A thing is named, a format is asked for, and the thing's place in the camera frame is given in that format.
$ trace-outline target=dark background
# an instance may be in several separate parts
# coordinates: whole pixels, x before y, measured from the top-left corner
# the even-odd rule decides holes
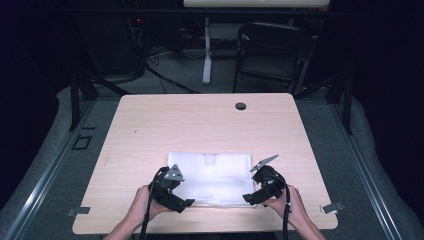
[[[123,30],[126,23],[122,18],[107,20],[107,24],[104,24],[106,20],[96,18],[91,25],[81,27],[82,19],[73,19],[71,25],[60,18],[52,22],[36,1],[2,1],[1,4],[0,207],[3,207],[50,129],[58,108],[56,94],[69,86],[78,67],[97,70],[87,51],[95,53],[91,54],[93,58],[106,56],[100,64],[110,73],[133,74],[142,49],[132,45],[131,35]],[[122,2],[109,7],[122,7]],[[420,11],[423,7],[424,3],[419,1],[386,1],[382,5],[378,1],[332,1],[330,12],[372,11],[379,17],[325,20],[305,79],[306,84],[315,84],[340,71],[352,57],[360,60],[354,74],[353,94],[365,108],[382,166],[422,223],[424,16]],[[190,25],[185,22],[187,19],[177,20],[167,21],[167,27]],[[96,21],[102,23],[104,34],[115,37],[113,42],[103,42],[105,49],[116,51],[117,48],[109,46],[122,46],[121,61],[107,61],[110,52],[102,46],[94,49],[90,39],[82,40],[81,36],[90,34],[90,26],[99,26]],[[163,26],[164,22],[158,20],[156,24]],[[58,33],[55,26],[60,26],[62,31]],[[178,49],[180,37],[178,33],[168,36],[168,41],[175,39],[168,44]]]

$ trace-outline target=hand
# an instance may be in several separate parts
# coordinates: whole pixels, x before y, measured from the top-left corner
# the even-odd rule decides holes
[[[303,204],[299,190],[288,185],[290,191],[290,213],[288,221],[300,234],[303,239],[325,239],[316,225],[311,221]],[[283,218],[286,207],[286,190],[278,199],[268,199],[262,204],[274,209],[277,214]]]
[[[147,185],[144,185],[137,189],[137,193],[127,215],[125,215],[124,219],[116,225],[105,239],[128,239],[143,223],[148,201],[149,188]],[[150,205],[149,221],[162,212],[171,212],[171,210],[153,200]]]

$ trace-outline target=cable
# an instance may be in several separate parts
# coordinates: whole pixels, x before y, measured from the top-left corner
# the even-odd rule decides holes
[[[152,57],[147,57],[147,59],[149,59],[150,60],[150,62],[152,62],[153,64],[155,64],[156,66],[159,66],[159,57],[158,57],[158,55],[154,55],[154,56],[152,56]]]
[[[190,51],[201,51],[202,53],[200,53],[199,55],[196,55],[196,56],[191,56],[190,54],[187,54],[187,52],[190,52]],[[184,56],[186,56],[188,58],[195,59],[195,58],[199,58],[199,57],[205,55],[206,50],[204,50],[204,49],[190,49],[190,50],[183,49],[182,52],[184,53]]]
[[[283,213],[283,217],[282,217],[283,218],[283,239],[288,240],[289,235],[288,235],[287,226],[288,226],[288,223],[289,223],[289,214],[290,214],[290,206],[291,206],[289,187],[288,187],[285,179],[283,177],[280,177],[279,175],[277,175],[277,176],[264,175],[263,177],[271,177],[271,178],[277,179],[277,180],[279,180],[283,183],[284,190],[286,191],[286,206],[284,208],[284,213]]]
[[[200,22],[199,22],[199,19],[198,19],[198,18],[196,18],[196,22],[197,22],[197,25],[199,25],[199,28],[200,28],[200,30],[202,31],[203,35],[205,35],[205,31],[203,30],[203,26],[202,26],[202,24],[200,24]]]
[[[146,63],[146,70],[148,70],[149,72],[153,73],[154,75],[156,75],[157,77],[159,77],[163,81],[168,82],[168,83],[170,83],[170,84],[172,84],[172,85],[180,88],[181,90],[183,90],[183,91],[185,91],[187,93],[200,93],[200,92],[195,91],[195,90],[192,90],[192,89],[190,89],[190,88],[188,88],[188,87],[186,87],[186,86],[184,86],[184,85],[182,85],[180,83],[177,83],[174,80],[171,80],[169,78],[166,78],[166,77],[160,75],[158,72],[156,72],[155,70],[153,70],[147,63]]]
[[[140,240],[145,240],[147,239],[146,237],[146,230],[147,230],[147,224],[149,223],[149,218],[150,218],[150,205],[152,204],[153,198],[155,197],[155,195],[152,195],[153,192],[153,187],[154,187],[154,183],[156,182],[156,178],[158,177],[158,175],[163,171],[163,168],[160,168],[155,176],[153,177],[152,180],[152,185],[149,189],[149,200],[147,202],[147,208],[146,208],[146,213],[144,214],[144,220],[143,223],[141,225],[141,232],[140,232]]]
[[[163,94],[166,94],[165,85],[163,85],[162,79],[159,78],[159,82],[162,85]]]

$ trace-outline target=wire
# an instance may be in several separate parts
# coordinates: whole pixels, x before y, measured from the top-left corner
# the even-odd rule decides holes
[[[283,239],[284,240],[288,240],[289,239],[289,234],[288,234],[288,223],[289,223],[289,214],[290,214],[290,190],[289,187],[286,183],[286,180],[283,177],[280,177],[280,175],[278,174],[277,176],[274,175],[263,175],[263,177],[271,177],[271,178],[275,178],[280,180],[283,183],[283,187],[284,190],[286,191],[286,206],[284,208],[284,213],[283,213]]]
[[[143,44],[141,44],[141,35],[143,35],[143,28],[140,28],[140,35],[138,35],[138,45],[140,48],[143,48]]]
[[[203,30],[203,26],[202,26],[202,24],[200,24],[200,22],[199,22],[199,19],[198,19],[198,18],[196,18],[196,22],[197,22],[197,25],[199,25],[199,28],[200,28],[200,30],[202,31],[203,35],[205,35],[205,31]]]
[[[159,78],[159,82],[162,85],[163,93],[166,94],[165,85],[163,85],[163,82],[162,82],[162,79],[161,78]]]
[[[151,187],[149,189],[149,200],[147,202],[146,213],[144,214],[144,220],[143,220],[143,224],[142,224],[142,227],[141,227],[140,240],[147,239],[146,238],[146,230],[147,230],[147,224],[149,223],[149,218],[150,218],[150,205],[152,204],[153,199],[155,197],[155,195],[152,195],[152,192],[153,192],[153,188],[154,188],[154,185],[155,185],[155,182],[156,182],[156,178],[163,171],[163,169],[164,168],[160,168],[156,172],[155,176],[153,177],[152,183],[151,183],[152,185],[151,185]]]
[[[191,51],[202,51],[202,53],[200,53],[199,55],[196,55],[196,56],[191,56],[190,54],[187,54],[187,52],[191,52]],[[190,49],[190,50],[183,49],[182,52],[184,53],[184,56],[186,56],[188,58],[195,59],[195,58],[199,58],[199,57],[205,55],[206,50],[205,49]]]
[[[146,64],[146,70],[148,70],[149,72],[153,73],[154,75],[156,75],[157,77],[159,77],[159,78],[160,78],[160,79],[162,79],[163,81],[168,82],[168,83],[170,83],[170,84],[172,84],[172,85],[174,85],[174,86],[176,86],[176,87],[180,88],[181,90],[183,90],[183,91],[185,91],[185,92],[187,92],[187,93],[200,93],[200,92],[195,91],[195,90],[192,90],[192,89],[190,89],[190,88],[188,88],[188,87],[186,87],[186,86],[184,86],[184,85],[182,85],[182,84],[180,84],[180,83],[178,83],[178,82],[175,82],[174,80],[171,80],[171,79],[169,79],[169,78],[166,78],[166,77],[164,77],[164,76],[160,75],[158,72],[156,72],[155,70],[153,70],[153,69],[152,69],[149,65],[147,65],[147,64]]]
[[[156,52],[153,52],[151,57],[156,57],[156,56],[161,56],[161,55],[173,53],[172,51],[161,52],[161,50],[166,50],[166,49],[164,47],[161,47],[159,50],[156,50]]]
[[[150,62],[152,62],[153,64],[155,64],[156,66],[159,66],[159,57],[158,55],[155,55],[153,57],[148,57],[147,59],[150,60]]]

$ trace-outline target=floor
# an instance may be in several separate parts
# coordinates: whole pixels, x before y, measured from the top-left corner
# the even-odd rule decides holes
[[[163,53],[149,65],[167,78],[201,93],[230,93],[234,52],[214,51],[211,84],[202,84],[203,59]],[[118,78],[106,76],[110,81]],[[150,72],[131,82],[115,82],[132,94],[185,94],[175,85]],[[104,235],[78,236],[72,232],[74,218],[102,143],[112,121],[119,96],[95,85],[96,101],[81,99],[82,120],[73,132],[70,90],[58,94],[60,109],[40,152],[15,194],[0,213],[0,238],[5,239],[102,239]],[[279,84],[240,81],[241,92],[284,92]],[[332,201],[346,208],[337,215],[339,226],[324,230],[328,239],[423,239],[424,230],[415,214],[397,195],[374,151],[372,133],[360,103],[352,106],[353,135],[340,125],[340,106],[327,105],[321,89],[297,100],[299,112]],[[85,150],[75,150],[79,136],[89,136]],[[281,232],[273,233],[282,239]],[[170,236],[155,236],[160,239]],[[216,235],[180,235],[179,238],[214,239]],[[266,239],[261,235],[256,239]],[[291,231],[290,239],[300,239]]]

